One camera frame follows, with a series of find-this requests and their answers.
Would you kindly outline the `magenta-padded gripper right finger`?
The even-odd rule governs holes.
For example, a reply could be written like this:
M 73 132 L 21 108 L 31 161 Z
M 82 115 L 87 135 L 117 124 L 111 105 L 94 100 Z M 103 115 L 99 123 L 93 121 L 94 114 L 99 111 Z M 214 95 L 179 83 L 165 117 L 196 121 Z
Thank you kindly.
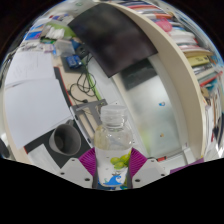
M 156 159 L 147 159 L 138 150 L 131 150 L 127 174 L 129 189 L 141 188 L 166 175 L 166 171 Z

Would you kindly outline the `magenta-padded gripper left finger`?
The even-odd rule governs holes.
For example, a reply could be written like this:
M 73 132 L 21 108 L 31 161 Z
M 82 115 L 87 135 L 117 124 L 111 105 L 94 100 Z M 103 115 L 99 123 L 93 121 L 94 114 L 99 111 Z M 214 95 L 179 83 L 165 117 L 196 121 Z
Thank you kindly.
M 60 169 L 59 176 L 78 186 L 96 189 L 98 175 L 95 149 L 88 150 L 79 158 L 70 158 Z

